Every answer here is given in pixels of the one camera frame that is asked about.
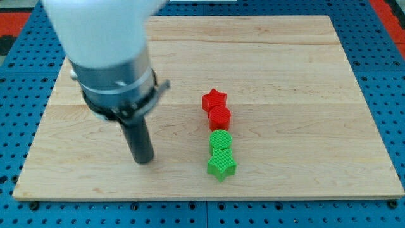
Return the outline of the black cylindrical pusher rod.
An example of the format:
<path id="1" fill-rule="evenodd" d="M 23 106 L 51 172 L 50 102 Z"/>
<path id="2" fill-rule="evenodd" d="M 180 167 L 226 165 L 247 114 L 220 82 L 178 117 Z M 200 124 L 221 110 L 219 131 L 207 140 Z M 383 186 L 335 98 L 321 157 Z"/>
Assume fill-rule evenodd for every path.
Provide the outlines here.
<path id="1" fill-rule="evenodd" d="M 120 122 L 120 126 L 134 161 L 138 164 L 149 163 L 154 157 L 154 150 L 145 118 L 139 118 L 134 123 Z"/>

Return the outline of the grey metal wrist flange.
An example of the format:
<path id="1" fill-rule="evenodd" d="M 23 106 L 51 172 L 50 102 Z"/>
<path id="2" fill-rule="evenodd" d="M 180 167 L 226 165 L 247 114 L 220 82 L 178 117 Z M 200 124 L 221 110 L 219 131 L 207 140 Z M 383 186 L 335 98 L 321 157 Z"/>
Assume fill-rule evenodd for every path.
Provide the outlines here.
<path id="1" fill-rule="evenodd" d="M 112 66 L 90 68 L 74 62 L 71 66 L 86 104 L 107 120 L 140 121 L 170 88 L 169 80 L 158 83 L 146 47 L 132 59 Z"/>

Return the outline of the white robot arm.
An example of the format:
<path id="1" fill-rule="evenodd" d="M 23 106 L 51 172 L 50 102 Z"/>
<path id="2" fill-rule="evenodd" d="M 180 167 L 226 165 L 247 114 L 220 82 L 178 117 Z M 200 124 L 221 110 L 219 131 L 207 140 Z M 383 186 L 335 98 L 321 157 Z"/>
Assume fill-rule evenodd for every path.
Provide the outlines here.
<path id="1" fill-rule="evenodd" d="M 72 79 L 96 115 L 120 124 L 135 162 L 154 150 L 145 115 L 170 88 L 152 68 L 145 25 L 166 0 L 45 0 L 44 10 L 72 65 Z"/>

